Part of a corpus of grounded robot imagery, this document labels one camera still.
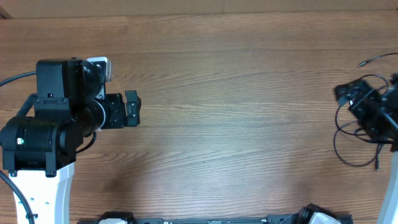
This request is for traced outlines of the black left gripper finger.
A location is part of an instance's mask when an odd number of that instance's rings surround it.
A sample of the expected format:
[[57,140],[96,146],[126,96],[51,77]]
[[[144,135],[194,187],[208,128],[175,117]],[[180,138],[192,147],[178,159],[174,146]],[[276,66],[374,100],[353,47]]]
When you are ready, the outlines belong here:
[[141,123],[141,120],[140,120],[139,110],[135,110],[134,108],[127,109],[125,126],[136,127],[136,126],[140,125],[140,123]]
[[139,98],[136,90],[126,90],[126,106],[135,105],[138,109],[141,108],[141,99]]

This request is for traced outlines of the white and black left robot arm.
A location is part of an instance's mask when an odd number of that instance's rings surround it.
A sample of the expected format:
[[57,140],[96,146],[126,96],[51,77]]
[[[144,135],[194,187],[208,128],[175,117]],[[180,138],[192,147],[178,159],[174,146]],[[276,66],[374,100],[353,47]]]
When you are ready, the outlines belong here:
[[37,91],[1,130],[1,178],[14,193],[18,223],[68,223],[76,157],[98,131],[135,127],[134,90],[108,94],[106,57],[37,62]]

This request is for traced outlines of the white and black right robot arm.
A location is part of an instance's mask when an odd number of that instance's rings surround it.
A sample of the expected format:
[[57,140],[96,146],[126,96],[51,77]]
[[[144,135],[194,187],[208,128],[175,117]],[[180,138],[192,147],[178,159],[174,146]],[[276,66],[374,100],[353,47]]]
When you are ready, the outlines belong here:
[[334,93],[339,107],[349,104],[360,130],[369,137],[366,142],[391,145],[391,173],[377,222],[397,223],[397,73],[384,82],[383,94],[363,77],[336,86]]

